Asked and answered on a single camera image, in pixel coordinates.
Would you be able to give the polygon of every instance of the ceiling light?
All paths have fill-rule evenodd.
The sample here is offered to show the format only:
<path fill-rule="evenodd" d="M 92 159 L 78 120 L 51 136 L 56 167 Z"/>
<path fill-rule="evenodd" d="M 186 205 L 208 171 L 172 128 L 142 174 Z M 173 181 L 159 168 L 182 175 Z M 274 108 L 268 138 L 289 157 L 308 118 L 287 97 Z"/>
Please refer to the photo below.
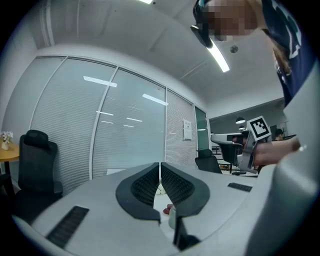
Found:
<path fill-rule="evenodd" d="M 215 58 L 216 62 L 218 62 L 220 68 L 223 72 L 227 72 L 230 70 L 225 58 L 223 57 L 222 53 L 219 51 L 216 44 L 211 40 L 213 46 L 212 48 L 207 48 L 211 55 Z"/>
<path fill-rule="evenodd" d="M 101 80 L 101 79 L 97 79 L 89 76 L 84 76 L 83 79 L 89 82 L 94 82 L 94 83 L 105 85 L 105 86 L 117 87 L 117 84 L 114 82 L 109 82 L 109 81 L 105 81 L 105 80 Z"/>
<path fill-rule="evenodd" d="M 146 4 L 151 4 L 153 0 L 139 0 L 141 2 L 144 2 Z"/>
<path fill-rule="evenodd" d="M 109 116 L 113 116 L 114 114 L 110 114 L 110 113 L 106 113 L 106 112 L 99 112 L 99 111 L 96 111 L 97 113 L 100 113 L 100 114 L 104 114 L 104 115 L 109 115 Z"/>
<path fill-rule="evenodd" d="M 243 117 L 238 117 L 235 121 L 236 124 L 242 124 L 244 123 L 246 120 Z"/>
<path fill-rule="evenodd" d="M 167 106 L 167 105 L 168 105 L 168 103 L 164 102 L 163 100 L 158 99 L 158 98 L 155 98 L 155 97 L 152 97 L 152 96 L 150 96 L 150 95 L 148 95 L 148 94 L 144 94 L 144 95 L 142 95 L 142 97 L 144 97 L 144 98 L 146 98 L 146 99 L 149 99 L 149 100 L 152 100 L 152 101 L 154 101 L 154 102 L 160 103 L 160 104 L 162 104 L 162 105 L 164 105 L 164 106 Z"/>
<path fill-rule="evenodd" d="M 138 122 L 142 122 L 141 120 L 133 119 L 133 118 L 129 118 L 129 117 L 127 117 L 126 119 L 133 120 L 133 121 L 138 121 Z"/>

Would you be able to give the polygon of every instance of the office chair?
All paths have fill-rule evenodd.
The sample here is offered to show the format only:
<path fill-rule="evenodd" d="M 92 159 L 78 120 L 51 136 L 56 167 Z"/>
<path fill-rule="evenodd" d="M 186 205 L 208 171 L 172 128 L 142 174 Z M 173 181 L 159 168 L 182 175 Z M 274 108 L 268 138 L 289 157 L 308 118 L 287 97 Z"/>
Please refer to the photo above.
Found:
<path fill-rule="evenodd" d="M 202 149 L 197 151 L 198 157 L 194 160 L 200 170 L 216 174 L 223 174 L 220 169 L 217 158 L 213 155 L 210 149 Z M 246 173 L 246 171 L 235 171 L 232 173 L 232 175 L 238 176 Z"/>
<path fill-rule="evenodd" d="M 57 144 L 49 141 L 42 131 L 29 130 L 20 137 L 18 185 L 21 190 L 14 197 L 13 214 L 29 224 L 62 195 L 62 184 L 53 181 L 57 151 Z"/>

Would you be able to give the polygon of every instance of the desk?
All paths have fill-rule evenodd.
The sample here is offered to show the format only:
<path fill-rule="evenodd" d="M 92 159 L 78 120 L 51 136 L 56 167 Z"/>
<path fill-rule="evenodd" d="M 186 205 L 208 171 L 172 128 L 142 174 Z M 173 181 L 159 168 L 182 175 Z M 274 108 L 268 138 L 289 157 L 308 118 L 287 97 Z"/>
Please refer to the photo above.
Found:
<path fill-rule="evenodd" d="M 19 145 L 10 143 L 9 150 L 3 150 L 0 148 L 0 163 L 4 162 L 4 171 L 6 174 L 10 175 L 10 161 L 18 160 L 20 155 Z M 14 187 L 10 180 L 10 185 L 5 186 L 7 195 L 13 198 L 15 195 Z"/>

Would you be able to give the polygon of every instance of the round wooden table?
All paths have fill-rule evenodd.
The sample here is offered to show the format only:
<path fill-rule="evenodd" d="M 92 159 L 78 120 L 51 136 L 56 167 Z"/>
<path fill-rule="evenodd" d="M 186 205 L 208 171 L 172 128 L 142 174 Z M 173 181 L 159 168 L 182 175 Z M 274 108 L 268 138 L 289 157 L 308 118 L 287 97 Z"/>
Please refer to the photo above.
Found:
<path fill-rule="evenodd" d="M 0 176 L 0 180 L 5 180 L 4 188 L 6 190 L 7 195 L 12 200 L 14 199 L 15 192 L 11 182 L 9 162 L 18 160 L 19 155 L 20 155 L 20 149 L 19 149 L 19 145 L 17 144 L 10 143 L 9 150 L 3 150 L 2 148 L 0 148 L 0 163 L 4 162 L 4 171 L 5 171 L 5 174 Z"/>

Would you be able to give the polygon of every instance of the person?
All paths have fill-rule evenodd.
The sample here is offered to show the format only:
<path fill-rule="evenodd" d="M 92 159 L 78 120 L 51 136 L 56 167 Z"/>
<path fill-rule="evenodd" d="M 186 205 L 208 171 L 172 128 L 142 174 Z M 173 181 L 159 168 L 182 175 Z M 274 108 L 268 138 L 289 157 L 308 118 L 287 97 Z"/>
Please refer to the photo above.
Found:
<path fill-rule="evenodd" d="M 274 132 L 274 142 L 280 142 L 284 140 L 284 132 L 281 129 L 276 129 Z"/>
<path fill-rule="evenodd" d="M 318 61 L 299 24 L 278 0 L 197 0 L 193 15 L 198 27 L 196 35 L 209 48 L 212 46 L 211 38 L 223 41 L 227 36 L 248 36 L 253 31 L 263 31 L 272 45 L 285 106 Z M 277 164 L 299 147 L 297 137 L 259 143 L 253 152 L 253 165 Z"/>

